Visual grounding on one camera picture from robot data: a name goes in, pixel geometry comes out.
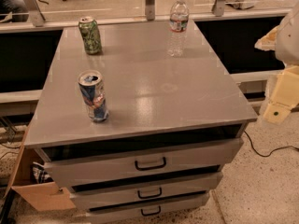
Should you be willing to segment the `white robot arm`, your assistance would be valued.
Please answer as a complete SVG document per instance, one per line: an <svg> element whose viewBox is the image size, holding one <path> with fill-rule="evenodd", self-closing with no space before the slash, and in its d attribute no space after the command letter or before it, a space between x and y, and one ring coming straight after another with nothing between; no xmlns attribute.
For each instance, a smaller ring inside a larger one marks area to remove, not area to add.
<svg viewBox="0 0 299 224"><path fill-rule="evenodd" d="M254 48L273 50L276 58L285 64L263 113L264 120L280 124L299 105L299 3Z"/></svg>

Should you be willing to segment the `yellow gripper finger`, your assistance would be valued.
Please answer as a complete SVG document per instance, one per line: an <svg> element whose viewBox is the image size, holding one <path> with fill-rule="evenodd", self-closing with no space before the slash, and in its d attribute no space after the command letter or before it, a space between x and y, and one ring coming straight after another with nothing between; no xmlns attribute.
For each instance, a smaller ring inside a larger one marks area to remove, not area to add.
<svg viewBox="0 0 299 224"><path fill-rule="evenodd" d="M282 123L299 104L299 66L285 68L277 75L263 119L274 124Z"/></svg>
<svg viewBox="0 0 299 224"><path fill-rule="evenodd" d="M260 38L255 43L254 48L263 51L274 50L276 47L277 33L278 27L276 26L272 30L270 30L266 35Z"/></svg>

